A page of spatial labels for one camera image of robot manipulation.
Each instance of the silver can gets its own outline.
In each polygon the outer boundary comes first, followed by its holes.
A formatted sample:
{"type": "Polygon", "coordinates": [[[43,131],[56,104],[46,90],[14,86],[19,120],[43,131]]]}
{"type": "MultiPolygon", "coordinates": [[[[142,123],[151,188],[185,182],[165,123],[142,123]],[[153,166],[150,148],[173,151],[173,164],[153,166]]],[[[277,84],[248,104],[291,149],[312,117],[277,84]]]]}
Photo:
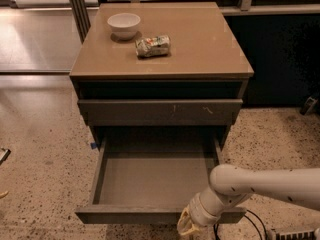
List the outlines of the silver can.
{"type": "Polygon", "coordinates": [[[170,52],[170,46],[170,37],[167,35],[140,38],[136,40],[136,52],[138,57],[167,55],[170,52]]]}

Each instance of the robotic hand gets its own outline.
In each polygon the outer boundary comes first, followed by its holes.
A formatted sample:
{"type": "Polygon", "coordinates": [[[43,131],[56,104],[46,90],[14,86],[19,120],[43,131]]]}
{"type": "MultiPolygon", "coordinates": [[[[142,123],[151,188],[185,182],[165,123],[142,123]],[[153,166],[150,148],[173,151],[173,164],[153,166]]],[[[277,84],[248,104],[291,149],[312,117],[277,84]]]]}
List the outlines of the robotic hand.
{"type": "Polygon", "coordinates": [[[190,235],[201,227],[214,225],[225,210],[252,194],[320,211],[319,179],[320,168],[252,171],[219,165],[211,171],[209,187],[196,194],[183,210],[178,232],[190,235]]]}

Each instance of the dark wall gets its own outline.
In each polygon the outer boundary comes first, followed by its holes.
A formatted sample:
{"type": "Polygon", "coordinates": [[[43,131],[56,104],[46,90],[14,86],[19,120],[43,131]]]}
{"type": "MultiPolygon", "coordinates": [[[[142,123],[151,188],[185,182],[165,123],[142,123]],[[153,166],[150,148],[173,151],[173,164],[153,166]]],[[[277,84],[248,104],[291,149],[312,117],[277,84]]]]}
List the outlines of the dark wall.
{"type": "Polygon", "coordinates": [[[319,91],[320,14],[226,20],[255,71],[246,104],[301,106],[319,91]]]}

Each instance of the brown tabletop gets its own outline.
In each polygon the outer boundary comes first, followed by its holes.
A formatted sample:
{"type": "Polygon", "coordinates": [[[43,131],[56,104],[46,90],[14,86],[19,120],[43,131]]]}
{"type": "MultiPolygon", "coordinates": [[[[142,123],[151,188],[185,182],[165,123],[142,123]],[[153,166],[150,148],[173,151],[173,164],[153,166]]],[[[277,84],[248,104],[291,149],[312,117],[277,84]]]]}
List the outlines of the brown tabletop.
{"type": "Polygon", "coordinates": [[[248,78],[253,70],[217,5],[210,3],[102,4],[70,73],[72,79],[248,78]],[[140,16],[130,41],[111,33],[110,16],[140,16]],[[140,59],[135,40],[167,34],[171,53],[140,59]]]}

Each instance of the speckled floor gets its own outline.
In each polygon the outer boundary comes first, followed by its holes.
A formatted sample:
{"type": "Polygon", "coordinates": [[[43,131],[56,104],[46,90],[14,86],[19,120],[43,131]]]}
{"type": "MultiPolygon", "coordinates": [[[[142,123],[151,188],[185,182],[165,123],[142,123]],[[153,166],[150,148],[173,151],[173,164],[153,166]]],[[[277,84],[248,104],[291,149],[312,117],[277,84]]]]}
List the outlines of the speckled floor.
{"type": "MultiPolygon", "coordinates": [[[[76,207],[87,204],[98,157],[76,102],[67,76],[0,78],[0,146],[12,151],[0,165],[0,192],[9,190],[0,200],[0,239],[179,239],[172,225],[83,225],[76,217],[76,207]]],[[[242,109],[223,157],[248,169],[312,168],[320,164],[319,150],[318,115],[242,109]]],[[[242,206],[267,229],[320,226],[320,212],[269,198],[254,195],[242,206]]],[[[219,235],[259,239],[245,219],[220,226],[219,235]]],[[[214,239],[212,229],[194,239],[214,239]]]]}

